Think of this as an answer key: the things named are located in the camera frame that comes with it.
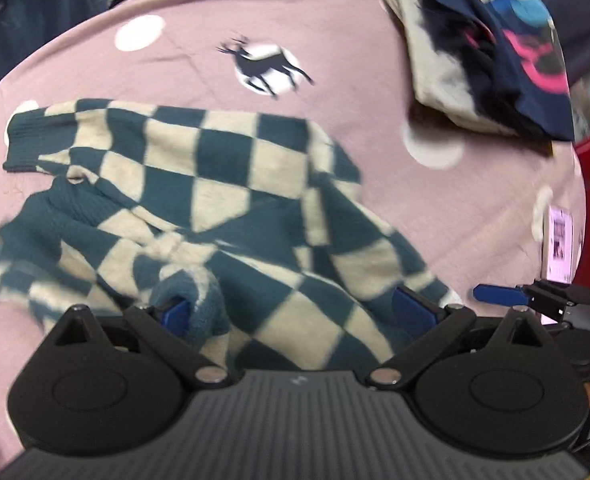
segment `folded clothes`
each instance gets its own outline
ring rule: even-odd
[[[404,26],[412,90],[420,104],[443,112],[453,123],[479,133],[516,135],[476,110],[461,61],[437,50],[425,27],[422,0],[385,0]]]
[[[75,303],[184,298],[184,339],[218,364],[364,374],[409,341],[399,285],[450,293],[314,123],[84,99],[15,115],[8,137],[6,170],[56,178],[0,228],[0,299],[46,326]]]
[[[572,140],[559,40],[540,0],[422,0],[437,50],[455,54],[481,115],[518,134]]]

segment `deer silhouette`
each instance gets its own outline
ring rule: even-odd
[[[292,89],[296,92],[297,91],[297,83],[293,78],[293,72],[298,72],[306,80],[311,84],[314,85],[315,82],[310,79],[310,76],[304,72],[299,67],[293,65],[286,59],[286,55],[284,54],[284,50],[280,47],[280,51],[275,54],[270,54],[269,56],[254,58],[251,54],[246,50],[246,45],[249,43],[249,39],[245,36],[241,37],[239,40],[233,40],[235,45],[233,48],[230,48],[226,43],[222,43],[220,47],[217,48],[220,52],[224,54],[232,54],[235,57],[235,64],[237,65],[237,69],[241,72],[246,80],[244,81],[248,86],[252,86],[259,92],[263,93],[270,93],[273,99],[277,99],[277,94],[270,88],[270,85],[266,81],[264,77],[270,70],[276,70],[277,72],[281,72],[288,76],[290,80],[290,85]],[[260,81],[265,88],[259,86],[255,80]]]

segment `checkered sweater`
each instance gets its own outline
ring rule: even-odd
[[[408,342],[396,286],[448,292],[314,123],[82,99],[15,115],[8,137],[5,170],[55,179],[0,227],[0,300],[46,328],[75,303],[183,297],[185,340],[220,365],[364,374]]]

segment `metal screw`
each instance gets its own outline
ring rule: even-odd
[[[402,380],[402,374],[394,368],[378,368],[370,373],[370,380],[376,384],[397,384]]]
[[[197,370],[195,377],[206,384],[218,384],[228,377],[228,372],[218,366],[204,366]]]

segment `pink polka dot fabric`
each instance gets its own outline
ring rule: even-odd
[[[0,83],[0,222],[51,181],[3,172],[13,111],[84,97],[317,122],[360,167],[363,204],[482,314],[502,311],[475,304],[472,286],[540,275],[542,196],[572,212],[579,247],[572,147],[543,158],[515,140],[409,123],[404,40],[380,0],[128,0],[68,31]],[[0,466],[20,450],[6,393],[40,337],[25,312],[0,304]]]

